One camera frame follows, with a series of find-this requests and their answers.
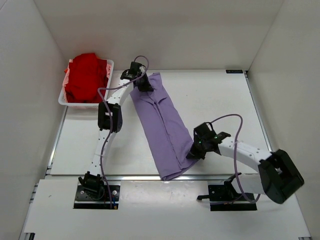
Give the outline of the purple t-shirt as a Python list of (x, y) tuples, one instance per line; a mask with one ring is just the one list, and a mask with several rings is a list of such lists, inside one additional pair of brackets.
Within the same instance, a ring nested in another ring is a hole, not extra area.
[(163, 181), (172, 180), (197, 161), (188, 159), (193, 139), (162, 83), (161, 74), (148, 77), (153, 91), (131, 93), (155, 166)]

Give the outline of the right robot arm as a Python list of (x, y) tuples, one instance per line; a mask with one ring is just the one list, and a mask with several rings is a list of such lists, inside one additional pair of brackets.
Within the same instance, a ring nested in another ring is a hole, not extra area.
[(288, 153), (278, 149), (269, 152), (237, 141), (230, 134), (220, 132), (203, 136), (194, 135), (187, 159), (204, 159), (206, 153), (213, 152), (223, 157), (232, 158), (234, 164), (242, 163), (255, 174), (240, 173), (224, 181), (224, 195), (229, 200), (236, 200), (244, 194), (266, 195), (277, 204), (283, 204), (305, 181)]

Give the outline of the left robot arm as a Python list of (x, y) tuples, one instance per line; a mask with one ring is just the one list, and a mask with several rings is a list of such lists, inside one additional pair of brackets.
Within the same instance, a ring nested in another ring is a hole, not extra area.
[(98, 142), (94, 157), (84, 175), (85, 178), (98, 179), (99, 181), (106, 179), (104, 165), (113, 140), (123, 125), (122, 104), (133, 89), (152, 90), (149, 87), (146, 70), (140, 70), (136, 76), (123, 72), (118, 86), (109, 88), (109, 90), (113, 90), (112, 95), (109, 98), (102, 98), (98, 107)]

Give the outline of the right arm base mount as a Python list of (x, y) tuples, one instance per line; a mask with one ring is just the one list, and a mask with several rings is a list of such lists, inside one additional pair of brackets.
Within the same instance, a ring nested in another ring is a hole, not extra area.
[(257, 204), (250, 203), (241, 193), (237, 193), (232, 186), (233, 181), (237, 184), (234, 174), (222, 183), (208, 182), (208, 193), (198, 195), (196, 200), (209, 200), (211, 212), (256, 211)]

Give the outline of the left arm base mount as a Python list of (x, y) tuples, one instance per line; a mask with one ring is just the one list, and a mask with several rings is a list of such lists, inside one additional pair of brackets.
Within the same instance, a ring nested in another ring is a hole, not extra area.
[(107, 184), (99, 174), (92, 175), (87, 172), (84, 177), (80, 176), (78, 178), (73, 208), (117, 210), (119, 208), (120, 193), (120, 183)]

